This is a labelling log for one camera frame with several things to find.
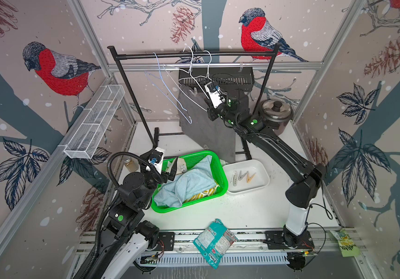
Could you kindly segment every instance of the dark gray cloth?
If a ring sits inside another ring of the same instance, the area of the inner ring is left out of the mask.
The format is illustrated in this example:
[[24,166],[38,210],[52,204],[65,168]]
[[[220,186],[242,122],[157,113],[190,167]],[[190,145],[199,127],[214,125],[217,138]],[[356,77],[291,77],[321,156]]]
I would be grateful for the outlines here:
[[[180,88],[192,100],[204,109],[208,109],[204,101],[206,96],[203,91],[197,92],[195,95],[188,86],[181,84]],[[226,128],[220,118],[215,121],[209,120],[208,113],[189,100],[183,92],[178,93],[178,100],[187,109],[189,116],[192,118],[192,124],[189,124],[183,115],[180,115],[180,126],[183,133],[204,149],[216,153],[220,159],[228,163],[236,162],[236,132],[233,129]]]

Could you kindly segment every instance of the black wire mesh basket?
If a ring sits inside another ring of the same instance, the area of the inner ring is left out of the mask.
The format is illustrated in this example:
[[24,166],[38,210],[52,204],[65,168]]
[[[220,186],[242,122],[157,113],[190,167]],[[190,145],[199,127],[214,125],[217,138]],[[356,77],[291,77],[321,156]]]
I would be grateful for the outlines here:
[[[202,68],[192,68],[192,76],[196,77],[199,75],[206,76],[208,73],[207,67]],[[218,85],[223,88],[225,91],[228,86],[234,86],[232,88],[235,89],[236,83],[239,85],[239,88],[244,92],[251,92],[253,90],[254,85],[254,73],[253,67],[223,67],[223,68],[209,68],[209,77],[212,79],[214,85]],[[201,88],[198,86],[197,82],[185,71],[179,71],[178,75],[180,80],[180,84],[191,87],[192,89],[195,87],[197,91],[201,91]],[[209,79],[204,77],[196,78],[200,86],[204,89],[204,86],[210,82]]]

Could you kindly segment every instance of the bullfinch illustration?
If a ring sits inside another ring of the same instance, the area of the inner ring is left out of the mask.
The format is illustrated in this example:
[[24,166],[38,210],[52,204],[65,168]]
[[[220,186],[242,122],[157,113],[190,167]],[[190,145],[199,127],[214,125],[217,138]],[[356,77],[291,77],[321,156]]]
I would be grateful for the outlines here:
[[90,75],[101,68],[76,59],[72,55],[60,54],[47,49],[39,42],[29,43],[24,48],[23,59],[26,68],[34,69],[54,92],[64,96],[77,97],[77,105],[73,108],[73,112],[76,108],[82,107],[79,105],[79,93],[88,87]]
[[[382,2],[382,1],[376,1],[376,2],[372,3],[371,6],[375,5],[376,3],[379,3],[379,2]],[[399,14],[398,17],[400,17],[400,0],[389,0],[387,2],[389,2],[389,7],[387,8],[387,11],[384,13],[384,15],[382,17],[385,17],[387,12],[389,12],[389,10],[391,8],[398,9],[398,14]]]
[[[245,51],[273,51],[277,42],[281,43],[277,56],[290,56],[299,61],[306,62],[296,55],[282,38],[282,34],[275,30],[261,8],[251,8],[246,10],[239,20],[242,23],[242,47]],[[254,59],[268,59],[268,56],[253,56]]]

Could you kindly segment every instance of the glass jar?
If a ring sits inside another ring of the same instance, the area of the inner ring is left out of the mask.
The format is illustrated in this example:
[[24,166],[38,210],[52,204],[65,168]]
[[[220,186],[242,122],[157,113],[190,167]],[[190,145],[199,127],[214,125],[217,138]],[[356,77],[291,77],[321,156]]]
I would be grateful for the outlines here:
[[138,170],[138,164],[129,156],[124,156],[124,165],[130,173]]

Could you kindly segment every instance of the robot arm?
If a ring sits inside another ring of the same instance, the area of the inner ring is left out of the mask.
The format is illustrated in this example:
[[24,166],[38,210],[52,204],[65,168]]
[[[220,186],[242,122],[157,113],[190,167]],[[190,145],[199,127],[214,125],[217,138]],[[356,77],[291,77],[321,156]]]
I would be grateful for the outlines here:
[[283,235],[287,246],[297,246],[307,229],[309,204],[316,196],[326,167],[322,164],[315,166],[304,159],[280,139],[261,116],[250,115],[247,95],[233,87],[225,97],[220,87],[209,86],[210,83],[205,86],[210,96],[205,99],[209,119],[214,121],[220,118],[229,123],[240,137],[267,153],[292,179],[293,184],[285,193],[290,209]]
[[[239,136],[253,143],[278,163],[293,181],[285,193],[290,201],[286,226],[283,229],[282,245],[296,247],[306,233],[307,210],[311,200],[320,187],[326,167],[313,165],[302,158],[282,141],[273,129],[264,124],[258,115],[250,115],[248,96],[228,92],[226,97],[219,88],[210,90],[208,117],[229,123]],[[121,155],[132,156],[141,165],[141,172],[127,175],[122,185],[116,181],[111,170],[112,161]],[[151,197],[158,184],[170,177],[161,170],[164,150],[155,148],[141,156],[128,152],[113,154],[107,165],[108,176],[118,193],[101,215],[96,229],[95,246],[88,258],[74,276],[75,279],[120,278],[130,264],[146,249],[153,248],[158,240],[158,227],[148,221],[140,222],[144,217]],[[127,245],[118,253],[124,243]]]

